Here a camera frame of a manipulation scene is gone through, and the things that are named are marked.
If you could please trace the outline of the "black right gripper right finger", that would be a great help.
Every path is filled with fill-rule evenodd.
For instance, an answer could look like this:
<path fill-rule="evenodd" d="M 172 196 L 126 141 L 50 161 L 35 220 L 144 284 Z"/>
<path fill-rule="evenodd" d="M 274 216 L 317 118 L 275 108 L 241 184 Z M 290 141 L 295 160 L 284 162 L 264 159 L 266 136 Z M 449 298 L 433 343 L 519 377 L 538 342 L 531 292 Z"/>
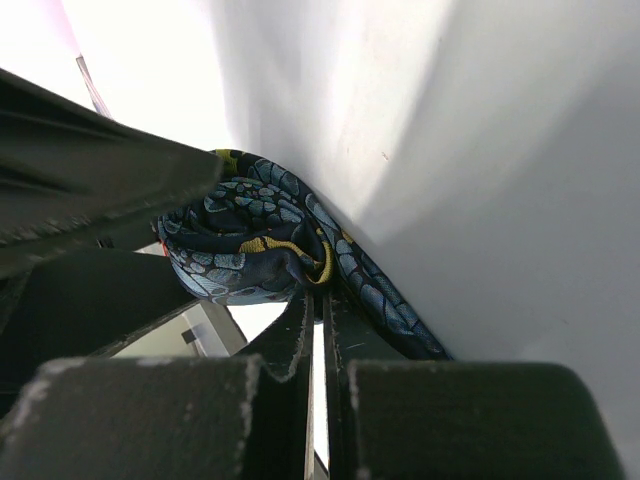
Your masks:
<path fill-rule="evenodd" d="M 596 403 L 548 363 L 403 357 L 336 290 L 323 323 L 334 479 L 620 479 Z"/>

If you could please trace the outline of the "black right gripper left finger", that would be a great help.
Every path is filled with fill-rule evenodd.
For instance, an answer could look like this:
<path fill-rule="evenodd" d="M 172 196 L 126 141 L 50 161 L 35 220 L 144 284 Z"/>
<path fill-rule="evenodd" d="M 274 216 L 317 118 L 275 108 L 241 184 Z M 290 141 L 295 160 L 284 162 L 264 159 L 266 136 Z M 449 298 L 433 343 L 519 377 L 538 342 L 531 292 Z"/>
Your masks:
<path fill-rule="evenodd" d="M 314 299 L 230 357 L 42 365 L 1 430 L 5 479 L 309 479 Z"/>

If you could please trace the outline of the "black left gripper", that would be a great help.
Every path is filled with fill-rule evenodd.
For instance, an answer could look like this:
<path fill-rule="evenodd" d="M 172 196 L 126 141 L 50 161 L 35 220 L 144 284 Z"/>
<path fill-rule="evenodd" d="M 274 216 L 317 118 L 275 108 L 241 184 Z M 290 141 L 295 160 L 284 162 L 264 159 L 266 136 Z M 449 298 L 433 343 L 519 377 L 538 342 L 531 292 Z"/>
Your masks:
<path fill-rule="evenodd" d="M 1 409 L 38 367 L 104 355 L 191 307 L 151 225 L 222 160 L 1 75 Z"/>

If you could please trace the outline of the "blue yellow patterned tie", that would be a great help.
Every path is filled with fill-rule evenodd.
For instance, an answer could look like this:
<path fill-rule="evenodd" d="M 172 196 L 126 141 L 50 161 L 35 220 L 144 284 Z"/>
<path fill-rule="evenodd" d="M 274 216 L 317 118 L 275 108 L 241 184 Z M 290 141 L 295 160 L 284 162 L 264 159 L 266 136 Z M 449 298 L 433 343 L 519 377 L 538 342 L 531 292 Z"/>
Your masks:
<path fill-rule="evenodd" d="M 277 163 L 218 149 L 220 183 L 204 198 L 156 220 L 183 287 L 225 306 L 290 300 L 340 281 L 403 355 L 448 360 L 391 280 L 330 216 L 313 191 Z"/>

